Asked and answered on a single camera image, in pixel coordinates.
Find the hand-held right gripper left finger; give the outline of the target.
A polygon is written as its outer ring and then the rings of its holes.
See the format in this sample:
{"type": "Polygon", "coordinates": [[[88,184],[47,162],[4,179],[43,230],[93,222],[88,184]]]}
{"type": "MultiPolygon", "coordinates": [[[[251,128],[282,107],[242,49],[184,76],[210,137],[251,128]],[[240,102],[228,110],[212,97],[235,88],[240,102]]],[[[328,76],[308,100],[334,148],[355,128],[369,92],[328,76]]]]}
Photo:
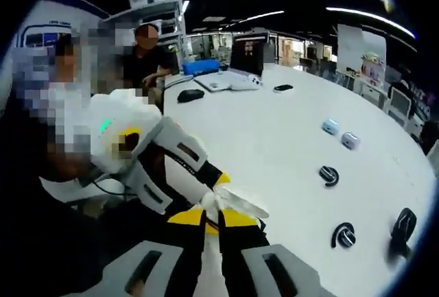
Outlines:
{"type": "Polygon", "coordinates": [[[186,214],[187,207],[172,207],[164,215],[147,207],[112,207],[101,214],[104,261],[109,264],[143,241],[181,247],[177,273],[171,277],[167,296],[192,296],[201,273],[206,215],[197,212],[195,224],[176,224],[172,215],[186,214]]]}

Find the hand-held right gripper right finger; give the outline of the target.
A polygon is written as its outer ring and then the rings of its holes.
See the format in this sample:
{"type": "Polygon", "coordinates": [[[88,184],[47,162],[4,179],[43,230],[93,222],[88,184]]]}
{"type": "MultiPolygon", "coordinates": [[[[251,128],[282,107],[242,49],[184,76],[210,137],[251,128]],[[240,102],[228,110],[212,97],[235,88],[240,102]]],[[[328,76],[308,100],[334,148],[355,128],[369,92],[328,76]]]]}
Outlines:
{"type": "Polygon", "coordinates": [[[318,272],[281,244],[270,244],[258,221],[219,212],[219,251],[229,296],[330,296],[318,272]]]}

